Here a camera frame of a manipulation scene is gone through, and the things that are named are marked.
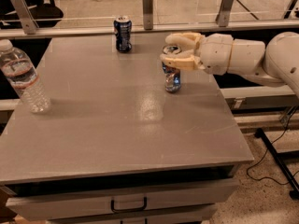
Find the white cabinet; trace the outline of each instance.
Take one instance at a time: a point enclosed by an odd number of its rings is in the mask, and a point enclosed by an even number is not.
[[[102,189],[10,198],[7,207],[28,220],[85,217],[224,202],[236,189],[232,179]]]
[[[48,221],[49,224],[173,224],[200,222],[215,213],[213,204],[167,208],[131,214],[78,217]]]

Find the can lid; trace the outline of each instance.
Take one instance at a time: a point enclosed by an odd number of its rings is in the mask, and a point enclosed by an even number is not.
[[[167,45],[167,46],[164,46],[162,48],[162,52],[164,54],[175,54],[175,55],[177,55],[177,54],[181,53],[181,48],[177,45],[170,45],[170,46]]]
[[[9,40],[0,40],[0,51],[6,51],[12,49],[12,44]]]
[[[118,22],[128,22],[129,21],[129,17],[128,16],[123,16],[123,15],[120,15],[116,18],[116,21]]]

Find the clear plastic bottle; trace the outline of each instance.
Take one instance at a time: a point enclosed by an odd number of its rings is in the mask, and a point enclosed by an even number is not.
[[[50,98],[30,58],[24,51],[14,48],[9,40],[0,40],[0,69],[31,112],[50,110]]]

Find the pepsi can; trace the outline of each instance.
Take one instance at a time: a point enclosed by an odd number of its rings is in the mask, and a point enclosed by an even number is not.
[[[177,45],[170,45],[163,47],[164,54],[179,54],[181,48]],[[165,89],[168,92],[177,92],[180,89],[180,70],[162,63],[162,68],[165,73]]]
[[[114,34],[116,36],[116,49],[119,52],[128,52],[131,50],[132,45],[130,42],[132,22],[128,16],[119,16],[113,22]]]

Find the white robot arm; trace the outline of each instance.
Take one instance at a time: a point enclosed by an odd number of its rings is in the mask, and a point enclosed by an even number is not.
[[[275,36],[264,42],[233,39],[230,35],[171,34],[168,45],[181,47],[179,54],[162,54],[162,62],[182,70],[202,69],[213,75],[236,74],[257,84],[287,84],[299,97],[299,34]]]

